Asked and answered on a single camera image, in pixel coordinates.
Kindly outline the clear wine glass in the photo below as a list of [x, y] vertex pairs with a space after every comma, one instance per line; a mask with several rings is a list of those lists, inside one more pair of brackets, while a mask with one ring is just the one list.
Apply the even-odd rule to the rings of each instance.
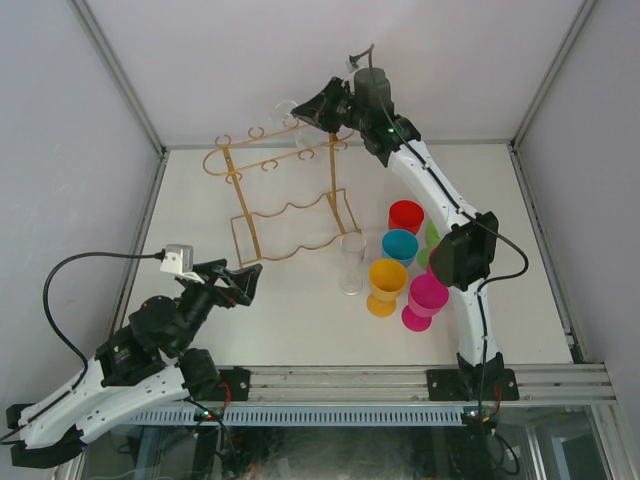
[[361, 266], [366, 250], [366, 240], [361, 233], [350, 232], [342, 237], [340, 252], [342, 272], [339, 277], [339, 289], [345, 295], [356, 295], [363, 288]]
[[292, 110], [298, 106], [294, 100], [284, 100], [277, 103], [270, 112], [271, 121], [284, 130], [290, 130], [298, 150], [316, 147], [323, 143], [325, 135], [309, 126], [305, 122], [296, 119]]

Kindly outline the red wine glass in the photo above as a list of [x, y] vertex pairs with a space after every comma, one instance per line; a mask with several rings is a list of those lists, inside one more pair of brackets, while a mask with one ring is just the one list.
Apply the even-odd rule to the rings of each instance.
[[411, 200], [394, 202], [388, 210], [388, 229], [402, 229], [417, 235], [425, 219], [421, 205]]

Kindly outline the blue wine glass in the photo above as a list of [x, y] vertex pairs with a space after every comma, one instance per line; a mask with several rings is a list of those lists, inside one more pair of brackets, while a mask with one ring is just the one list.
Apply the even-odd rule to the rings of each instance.
[[418, 249], [416, 236], [404, 229], [387, 231], [381, 241], [382, 257], [396, 260], [406, 268], [413, 263]]

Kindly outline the orange wine glass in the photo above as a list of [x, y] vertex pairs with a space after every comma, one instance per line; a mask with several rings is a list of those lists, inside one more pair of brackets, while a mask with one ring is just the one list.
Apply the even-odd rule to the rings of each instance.
[[398, 261], [388, 258], [374, 261], [369, 269], [368, 311], [381, 318], [392, 315], [407, 282], [407, 269]]

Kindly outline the green wine glass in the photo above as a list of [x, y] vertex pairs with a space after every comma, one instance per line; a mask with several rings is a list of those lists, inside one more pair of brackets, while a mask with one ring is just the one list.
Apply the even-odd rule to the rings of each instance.
[[430, 219], [427, 223], [424, 239], [425, 246], [417, 253], [416, 260], [422, 270], [427, 270], [430, 255], [440, 243], [440, 236], [432, 219]]

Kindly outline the pink wine glass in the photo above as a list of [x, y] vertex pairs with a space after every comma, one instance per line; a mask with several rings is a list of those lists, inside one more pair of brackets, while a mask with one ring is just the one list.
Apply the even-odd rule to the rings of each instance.
[[433, 317], [449, 301], [449, 290], [432, 273], [417, 276], [410, 284], [407, 306], [401, 319], [404, 326], [413, 332], [427, 330]]
[[434, 258], [434, 255], [436, 254], [437, 251], [438, 251], [438, 247], [434, 247], [429, 252], [429, 256], [428, 256], [428, 259], [427, 259], [427, 266], [426, 266], [426, 272], [427, 273], [433, 273], [432, 259]]

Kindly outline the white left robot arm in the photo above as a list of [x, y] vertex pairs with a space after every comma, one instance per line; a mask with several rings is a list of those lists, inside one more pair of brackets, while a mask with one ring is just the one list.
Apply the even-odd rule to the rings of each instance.
[[10, 431], [1, 442], [10, 448], [13, 466], [57, 467], [137, 414], [215, 395], [221, 374], [210, 352], [191, 344], [214, 308], [252, 303], [263, 267], [230, 270], [224, 259], [195, 264], [178, 250], [164, 249], [156, 257], [161, 272], [182, 286], [181, 294], [145, 300], [58, 390], [35, 404], [7, 408]]

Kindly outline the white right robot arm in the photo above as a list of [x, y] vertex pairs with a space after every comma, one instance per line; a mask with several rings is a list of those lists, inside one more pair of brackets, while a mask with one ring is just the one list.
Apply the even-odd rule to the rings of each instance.
[[291, 114], [327, 133], [358, 132], [367, 151], [406, 184], [433, 221], [440, 242], [429, 266], [448, 287], [456, 312], [459, 385], [470, 398], [485, 397], [504, 368], [484, 284], [495, 257], [497, 217], [472, 207], [446, 179], [415, 126], [395, 113], [382, 69], [360, 69], [347, 80], [334, 77]]

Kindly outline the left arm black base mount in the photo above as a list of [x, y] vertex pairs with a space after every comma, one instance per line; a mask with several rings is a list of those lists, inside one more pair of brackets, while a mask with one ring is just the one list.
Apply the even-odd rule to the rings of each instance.
[[251, 387], [251, 371], [246, 368], [233, 367], [219, 370], [221, 382], [209, 395], [211, 401], [223, 401], [227, 398], [227, 388], [231, 392], [231, 401], [246, 402]]

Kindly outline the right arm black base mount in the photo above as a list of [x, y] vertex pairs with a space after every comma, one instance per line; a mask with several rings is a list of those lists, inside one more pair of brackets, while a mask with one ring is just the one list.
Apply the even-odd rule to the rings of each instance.
[[497, 401], [498, 394], [506, 401], [517, 401], [520, 393], [512, 369], [489, 366], [464, 370], [460, 368], [426, 371], [428, 395], [431, 401]]

